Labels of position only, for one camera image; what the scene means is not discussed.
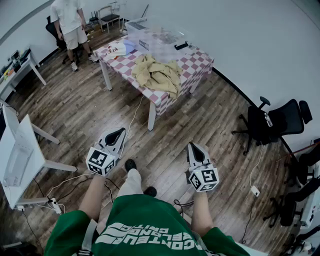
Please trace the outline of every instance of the table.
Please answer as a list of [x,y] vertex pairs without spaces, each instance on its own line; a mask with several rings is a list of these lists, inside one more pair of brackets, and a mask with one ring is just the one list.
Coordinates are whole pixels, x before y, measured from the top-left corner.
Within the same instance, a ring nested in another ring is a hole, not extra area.
[[5,122],[6,122],[6,129],[4,130],[4,133],[2,135],[2,138],[0,140],[0,162],[2,163],[0,166],[0,181],[2,182],[3,177],[5,175],[6,166],[10,157],[10,153],[8,150],[6,150],[6,145],[10,145],[10,140],[12,140],[12,133],[11,130],[15,130],[17,128],[17,124],[20,125],[22,131],[26,135],[27,141],[30,143],[30,145],[33,148],[33,152],[30,156],[30,159],[26,165],[24,174],[22,176],[21,184],[19,187],[14,186],[3,186],[3,190],[5,193],[5,196],[9,202],[9,206],[14,209],[16,205],[29,205],[29,204],[39,204],[39,203],[46,203],[48,201],[47,197],[43,198],[31,198],[31,199],[25,199],[21,198],[24,194],[25,190],[29,186],[29,184],[33,181],[35,176],[42,170],[43,167],[52,168],[52,169],[59,169],[69,172],[75,172],[77,170],[76,167],[71,165],[66,165],[54,161],[50,161],[44,158],[44,155],[42,154],[42,151],[39,147],[38,141],[36,139],[35,133],[45,137],[46,139],[52,141],[55,144],[59,144],[60,141],[45,132],[44,130],[40,129],[30,121],[29,115],[26,115],[21,123],[19,124],[19,121],[13,111],[11,111],[9,108],[4,107],[4,114],[5,116]]
[[[128,39],[128,36],[123,36],[111,43],[121,43],[125,39]],[[117,59],[109,59],[106,56],[108,45],[109,44],[106,44],[94,51],[95,56],[99,59],[105,85],[109,91],[112,90],[107,70],[108,66],[119,73],[125,80],[129,81],[137,90],[150,100],[148,120],[149,131],[152,131],[154,127],[156,116],[162,115],[166,109],[175,103],[178,97],[183,95],[186,91],[189,91],[192,94],[197,88],[201,78],[204,75],[211,73],[214,64],[214,60],[198,47],[194,46],[192,48],[186,48],[185,55],[176,60],[178,65],[183,69],[180,76],[181,91],[176,99],[172,99],[165,91],[151,90],[147,87],[140,86],[137,80],[131,75],[131,71],[136,66],[135,59],[142,55],[142,52],[134,50],[126,56],[119,56]]]
[[34,58],[31,55],[31,52],[29,53],[26,61],[21,65],[20,69],[17,71],[17,73],[13,72],[10,76],[8,76],[7,80],[4,80],[2,83],[0,83],[0,99],[5,101],[5,98],[2,98],[2,93],[7,89],[10,88],[14,92],[16,92],[16,89],[13,87],[12,83],[17,75],[19,75],[22,70],[24,70],[26,67],[30,66],[34,73],[37,75],[37,77],[40,79],[40,81],[43,83],[44,86],[47,85],[46,81],[42,78],[38,70],[36,69],[36,62]]

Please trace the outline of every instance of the office chair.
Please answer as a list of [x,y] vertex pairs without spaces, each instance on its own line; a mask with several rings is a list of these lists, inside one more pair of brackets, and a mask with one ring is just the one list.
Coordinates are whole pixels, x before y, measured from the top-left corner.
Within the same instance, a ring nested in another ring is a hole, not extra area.
[[[53,22],[51,22],[50,20],[50,16],[48,16],[47,18],[47,22],[48,24],[45,26],[45,29],[54,36],[55,40],[56,40],[56,46],[58,46],[62,51],[67,49],[67,44],[64,40],[60,40],[59,37],[58,37],[58,33],[56,31],[56,28],[55,28],[55,24]],[[75,55],[75,63],[76,64],[79,64],[79,56],[78,56],[78,51],[81,50],[80,47],[78,46],[76,49],[73,49],[73,54]],[[62,64],[66,64],[66,60],[68,60],[69,57],[68,55],[63,59],[62,61]]]
[[315,176],[315,170],[309,172],[308,167],[313,166],[318,161],[320,161],[320,144],[315,146],[311,152],[302,154],[299,161],[293,157],[291,164],[285,164],[285,166],[289,166],[289,177],[284,184],[292,180],[293,184],[290,185],[291,187],[295,184],[299,188],[304,186],[307,183],[308,177],[314,178]]
[[243,114],[239,116],[247,127],[247,130],[233,130],[234,134],[248,134],[248,144],[246,151],[243,152],[246,155],[249,152],[252,139],[256,140],[256,145],[266,145],[271,142],[277,142],[278,138],[288,134],[301,134],[304,131],[304,123],[307,124],[312,120],[311,112],[308,104],[305,101],[301,101],[303,106],[303,112],[300,110],[299,105],[295,99],[291,99],[288,103],[275,110],[271,110],[268,116],[272,122],[272,127],[268,126],[265,118],[266,112],[262,108],[267,104],[271,105],[269,100],[264,97],[260,97],[262,104],[259,107],[249,106],[248,108],[248,120]]
[[288,193],[285,197],[280,196],[280,203],[278,204],[274,197],[270,198],[275,211],[267,217],[263,218],[263,221],[275,216],[273,223],[269,225],[270,228],[274,227],[278,217],[280,216],[280,224],[284,227],[291,226],[294,221],[295,215],[302,217],[303,209],[301,211],[296,211],[297,203],[306,199],[309,195],[315,192],[320,186],[320,176],[311,179],[301,190],[298,192]]

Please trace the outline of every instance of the transparent container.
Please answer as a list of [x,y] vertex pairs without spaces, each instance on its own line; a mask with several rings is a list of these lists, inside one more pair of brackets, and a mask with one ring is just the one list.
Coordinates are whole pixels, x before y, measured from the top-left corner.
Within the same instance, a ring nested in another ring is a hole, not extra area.
[[144,17],[125,23],[128,39],[135,49],[151,54],[158,62],[181,59],[188,48],[188,32],[170,21],[156,16]]

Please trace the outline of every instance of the white shorts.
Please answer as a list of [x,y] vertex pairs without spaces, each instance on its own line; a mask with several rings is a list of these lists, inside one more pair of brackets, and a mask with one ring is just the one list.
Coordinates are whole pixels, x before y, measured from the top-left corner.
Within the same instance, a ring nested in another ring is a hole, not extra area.
[[83,44],[88,40],[86,32],[82,26],[79,26],[71,32],[64,34],[63,39],[68,50],[73,50],[78,47],[78,43]]

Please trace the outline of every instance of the black shoe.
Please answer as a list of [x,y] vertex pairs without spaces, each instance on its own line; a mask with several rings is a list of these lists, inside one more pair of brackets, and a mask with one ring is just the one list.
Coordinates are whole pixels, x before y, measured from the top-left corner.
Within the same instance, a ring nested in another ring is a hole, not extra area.
[[127,172],[129,172],[131,169],[137,169],[137,165],[135,161],[133,161],[132,159],[128,159],[127,161],[125,161],[124,168]]
[[155,198],[157,195],[157,190],[153,186],[150,186],[143,193],[145,195]]

